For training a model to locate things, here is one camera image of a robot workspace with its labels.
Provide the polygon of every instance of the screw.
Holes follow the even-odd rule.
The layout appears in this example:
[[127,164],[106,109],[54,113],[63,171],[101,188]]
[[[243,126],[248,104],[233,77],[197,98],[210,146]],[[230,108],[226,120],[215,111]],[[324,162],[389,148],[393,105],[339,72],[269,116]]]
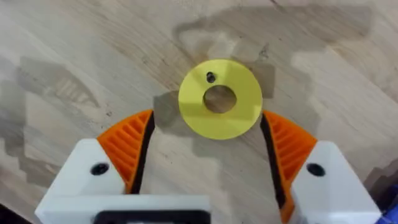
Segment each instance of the screw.
[[214,81],[216,81],[216,77],[214,76],[213,72],[208,72],[206,74],[206,80],[208,83],[213,83]]

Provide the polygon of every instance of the wooden surface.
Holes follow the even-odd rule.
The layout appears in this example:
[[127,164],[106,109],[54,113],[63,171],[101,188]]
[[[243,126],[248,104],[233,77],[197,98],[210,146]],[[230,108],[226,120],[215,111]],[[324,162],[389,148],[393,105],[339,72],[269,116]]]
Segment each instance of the wooden surface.
[[214,223],[279,223],[259,127],[212,141],[178,114],[184,75],[220,57],[373,190],[398,170],[397,40],[396,0],[1,0],[0,202],[37,222],[79,139],[154,108],[144,193],[207,194]]

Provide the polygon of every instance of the center hole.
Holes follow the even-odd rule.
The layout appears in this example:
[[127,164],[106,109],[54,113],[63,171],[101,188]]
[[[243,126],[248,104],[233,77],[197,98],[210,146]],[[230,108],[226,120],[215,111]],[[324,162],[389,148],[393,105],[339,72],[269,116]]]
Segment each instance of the center hole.
[[235,93],[227,86],[215,85],[203,96],[207,109],[214,113],[225,113],[236,104]]

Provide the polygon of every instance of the orange plastic part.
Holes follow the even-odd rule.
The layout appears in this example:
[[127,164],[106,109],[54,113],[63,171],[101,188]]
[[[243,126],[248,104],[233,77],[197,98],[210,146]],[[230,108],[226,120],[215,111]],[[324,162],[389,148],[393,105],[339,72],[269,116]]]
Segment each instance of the orange plastic part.
[[152,113],[152,110],[145,110],[132,115],[97,137],[126,184],[127,192],[136,178],[145,130]]
[[280,181],[285,193],[285,203],[280,208],[280,216],[282,222],[287,223],[294,210],[290,194],[292,182],[317,143],[317,139],[275,113],[264,111],[264,116],[271,130]]

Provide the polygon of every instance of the white plastic part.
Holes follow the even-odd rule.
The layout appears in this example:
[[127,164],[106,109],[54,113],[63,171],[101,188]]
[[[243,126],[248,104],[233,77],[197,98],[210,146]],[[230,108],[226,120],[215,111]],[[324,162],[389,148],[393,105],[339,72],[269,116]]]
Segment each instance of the white plastic part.
[[[91,168],[109,164],[102,175]],[[124,182],[96,139],[78,142],[53,181],[35,214],[43,224],[89,224],[102,211],[203,210],[210,211],[207,196],[124,195]]]
[[[308,164],[318,164],[315,176]],[[289,223],[375,224],[381,213],[338,147],[327,141],[315,145],[293,181],[295,211]]]

